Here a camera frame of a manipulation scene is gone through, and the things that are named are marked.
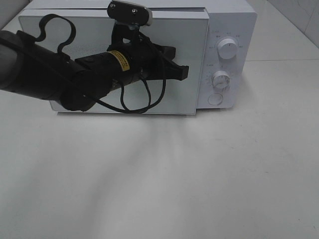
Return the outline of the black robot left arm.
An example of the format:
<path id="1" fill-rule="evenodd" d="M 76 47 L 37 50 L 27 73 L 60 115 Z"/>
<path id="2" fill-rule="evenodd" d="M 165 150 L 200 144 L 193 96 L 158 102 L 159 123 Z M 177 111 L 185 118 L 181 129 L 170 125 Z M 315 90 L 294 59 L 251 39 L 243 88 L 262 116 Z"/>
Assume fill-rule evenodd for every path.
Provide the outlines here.
<path id="1" fill-rule="evenodd" d="M 114 27 L 112 41 L 105 52 L 71 59 L 63 48 L 56 51 L 39 45 L 46 38 L 44 28 L 34 37 L 23 31 L 0 33 L 0 88 L 45 101 L 54 101 L 69 111 L 86 112 L 102 105 L 130 114 L 126 105 L 116 107 L 103 101 L 114 90 L 123 92 L 136 81 L 185 80 L 189 67 L 174 62 L 176 49 L 157 45 L 138 30 Z"/>

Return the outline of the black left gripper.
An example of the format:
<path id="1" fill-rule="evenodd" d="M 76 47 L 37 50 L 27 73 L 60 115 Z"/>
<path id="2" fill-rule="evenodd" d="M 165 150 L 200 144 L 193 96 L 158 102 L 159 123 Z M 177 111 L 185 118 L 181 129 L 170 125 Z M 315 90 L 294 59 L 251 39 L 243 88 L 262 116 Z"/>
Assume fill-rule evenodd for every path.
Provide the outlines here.
<path id="1" fill-rule="evenodd" d="M 136 25 L 116 23 L 107 49 L 110 86 L 126 86 L 142 80 L 185 80 L 189 66 L 173 62 L 176 48 L 153 43 Z"/>

